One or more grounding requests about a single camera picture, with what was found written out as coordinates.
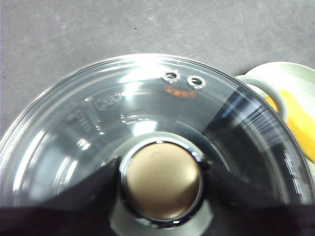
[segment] gray countertop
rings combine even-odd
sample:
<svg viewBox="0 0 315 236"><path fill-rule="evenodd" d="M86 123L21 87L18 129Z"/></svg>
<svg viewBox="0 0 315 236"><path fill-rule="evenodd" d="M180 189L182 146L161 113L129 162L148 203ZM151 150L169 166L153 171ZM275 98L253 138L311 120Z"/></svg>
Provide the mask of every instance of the gray countertop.
<svg viewBox="0 0 315 236"><path fill-rule="evenodd" d="M313 0L2 0L1 134L41 91L91 62L164 53L231 75L315 67Z"/></svg>

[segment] glass pot lid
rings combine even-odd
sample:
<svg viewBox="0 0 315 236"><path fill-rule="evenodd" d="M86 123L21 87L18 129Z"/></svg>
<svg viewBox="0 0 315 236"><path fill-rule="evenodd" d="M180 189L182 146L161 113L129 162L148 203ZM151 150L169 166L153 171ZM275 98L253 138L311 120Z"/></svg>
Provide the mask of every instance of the glass pot lid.
<svg viewBox="0 0 315 236"><path fill-rule="evenodd" d="M49 201L112 160L120 163L117 150L151 134L166 134L164 143L183 138L179 146L193 145L203 160L283 203L314 200L300 149L252 90L190 59L140 54L69 75L14 121L0 144L1 207Z"/></svg>

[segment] tan knob top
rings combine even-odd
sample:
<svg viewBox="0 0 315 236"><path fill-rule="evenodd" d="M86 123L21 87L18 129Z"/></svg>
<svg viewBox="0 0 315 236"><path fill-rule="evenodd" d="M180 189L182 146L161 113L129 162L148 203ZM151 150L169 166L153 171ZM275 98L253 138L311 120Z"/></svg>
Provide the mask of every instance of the tan knob top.
<svg viewBox="0 0 315 236"><path fill-rule="evenodd" d="M187 211L197 197L200 173L184 148L151 144L132 158L126 176L130 200L154 219L172 219Z"/></svg>

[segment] yellow object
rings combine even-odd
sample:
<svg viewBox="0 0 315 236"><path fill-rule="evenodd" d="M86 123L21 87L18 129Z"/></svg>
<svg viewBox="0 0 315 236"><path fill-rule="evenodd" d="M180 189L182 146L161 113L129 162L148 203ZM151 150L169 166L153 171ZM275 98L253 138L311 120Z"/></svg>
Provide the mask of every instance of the yellow object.
<svg viewBox="0 0 315 236"><path fill-rule="evenodd" d="M299 143L302 151L315 162L315 120L307 114L295 97L286 90L279 91L288 110L287 126ZM266 101L275 109L276 106L268 96Z"/></svg>

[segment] lid knob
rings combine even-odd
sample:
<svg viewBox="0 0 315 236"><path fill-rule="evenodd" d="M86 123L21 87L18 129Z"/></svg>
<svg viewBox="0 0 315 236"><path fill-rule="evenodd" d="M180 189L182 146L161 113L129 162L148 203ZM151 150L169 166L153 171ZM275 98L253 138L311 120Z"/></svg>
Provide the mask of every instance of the lid knob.
<svg viewBox="0 0 315 236"><path fill-rule="evenodd" d="M131 159L126 185L134 207L147 217L167 220L194 203L200 172L194 157L179 145L154 143Z"/></svg>

